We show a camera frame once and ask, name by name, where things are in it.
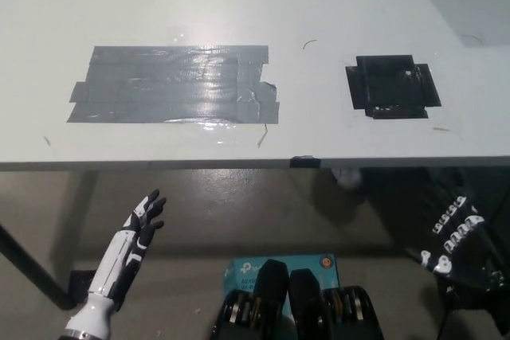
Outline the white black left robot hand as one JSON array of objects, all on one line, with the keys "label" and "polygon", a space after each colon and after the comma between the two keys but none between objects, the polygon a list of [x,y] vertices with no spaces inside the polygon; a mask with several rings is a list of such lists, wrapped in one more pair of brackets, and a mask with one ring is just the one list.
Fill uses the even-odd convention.
[{"label": "white black left robot hand", "polygon": [[61,339],[109,339],[112,316],[120,310],[147,250],[163,221],[167,199],[153,190],[132,210],[110,241],[87,290],[84,306],[67,322]]}]

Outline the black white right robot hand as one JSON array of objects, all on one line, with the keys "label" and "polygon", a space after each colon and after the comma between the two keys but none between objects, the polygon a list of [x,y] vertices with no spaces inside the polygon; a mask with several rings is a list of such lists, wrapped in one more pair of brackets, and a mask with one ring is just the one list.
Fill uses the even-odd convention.
[{"label": "black white right robot hand", "polygon": [[509,285],[509,266],[496,246],[488,222],[467,195],[458,194],[441,211],[431,229],[435,249],[415,259],[439,279],[458,287],[492,292]]}]

